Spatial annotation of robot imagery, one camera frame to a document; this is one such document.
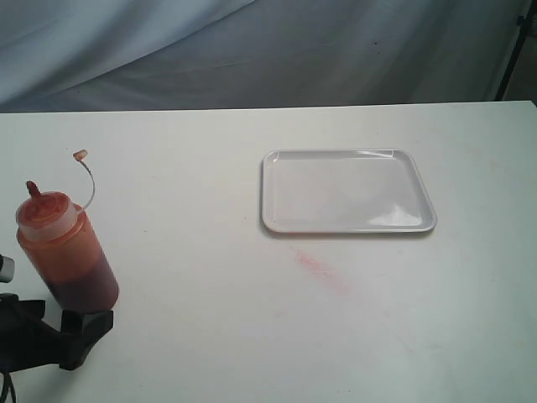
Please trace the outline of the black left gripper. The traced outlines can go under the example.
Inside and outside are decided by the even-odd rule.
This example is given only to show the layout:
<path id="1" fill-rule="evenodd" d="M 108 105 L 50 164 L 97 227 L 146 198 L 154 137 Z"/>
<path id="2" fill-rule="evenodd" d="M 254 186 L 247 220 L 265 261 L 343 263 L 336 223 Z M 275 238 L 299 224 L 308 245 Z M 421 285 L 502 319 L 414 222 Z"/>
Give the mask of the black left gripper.
<path id="1" fill-rule="evenodd" d="M 113 328 L 114 312 L 62 311 L 60 332 L 43 321 L 44 300 L 1 294 L 1 371 L 17 372 L 48 364 L 75 370 Z"/>

